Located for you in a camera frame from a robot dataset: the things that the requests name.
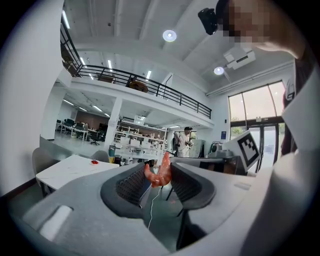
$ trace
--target desk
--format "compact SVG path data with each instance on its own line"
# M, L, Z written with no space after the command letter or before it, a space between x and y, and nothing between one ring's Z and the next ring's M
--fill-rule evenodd
M104 172L116 167L119 167L119 164L101 161L97 165L91 165L91 159L74 154L43 170L35 177L50 188L58 190L79 177Z
M76 129L74 127L67 126L67 125L64 125L64 124L61 124L61 123L58 123L58 122L57 122L57 124L59 124L61 126L60 133L62 133L62 130L63 130L63 127L64 127L64 132L66 132L66 129L70 129L71 130L71 137L72 137L73 131L76 131L76 132L83 133L82 141L87 140L87 138L88 138L88 133L89 133L88 130L79 130L79 129Z

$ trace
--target ceiling light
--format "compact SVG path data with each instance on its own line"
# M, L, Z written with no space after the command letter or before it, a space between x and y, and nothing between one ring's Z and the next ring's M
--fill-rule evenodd
M70 29L70 25L69 25L65 10L62 11L62 16L63 16L64 23L66 25L66 28L69 30Z
M109 65L109 69L112 72L112 66L111 66L111 60L108 59L108 65Z
M173 30L166 30L163 32L162 37L167 42L173 42L174 40L177 39L177 34Z
M82 62L82 64L85 66L86 65L86 63L85 63L85 61L84 61L84 59L82 58L82 57L80 57L80 61Z
M100 112L102 112L102 110L100 108L98 108L97 106L95 105L92 105L92 107L94 107L95 109L99 110Z
M213 72L214 72L216 75L220 76L220 75L222 75L222 74L225 72L225 70L224 70L223 67L218 66L218 67L216 67L216 68L214 69Z
M67 100L65 100L65 99L63 99L63 101L66 102L66 103L69 103L70 105L73 106L73 104L72 104L71 102L69 102L69 101L67 101Z
M146 79L145 79L146 81L148 81L150 75L151 75L151 70L148 70L148 74L146 75Z

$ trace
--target orange object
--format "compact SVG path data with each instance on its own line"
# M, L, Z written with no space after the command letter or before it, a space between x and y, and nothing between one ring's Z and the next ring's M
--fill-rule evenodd
M149 164L146 164L144 167L144 175L151 182L153 188L167 185L171 181L169 152L164 153L162 164L157 174L151 172Z

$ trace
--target balcony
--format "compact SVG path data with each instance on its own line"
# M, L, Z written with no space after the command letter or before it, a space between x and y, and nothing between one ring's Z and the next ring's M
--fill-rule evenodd
M212 110L209 107L157 81L106 66L83 65L63 19L60 26L60 46L63 66L73 77L91 78L148 93L172 104L188 107L211 119Z

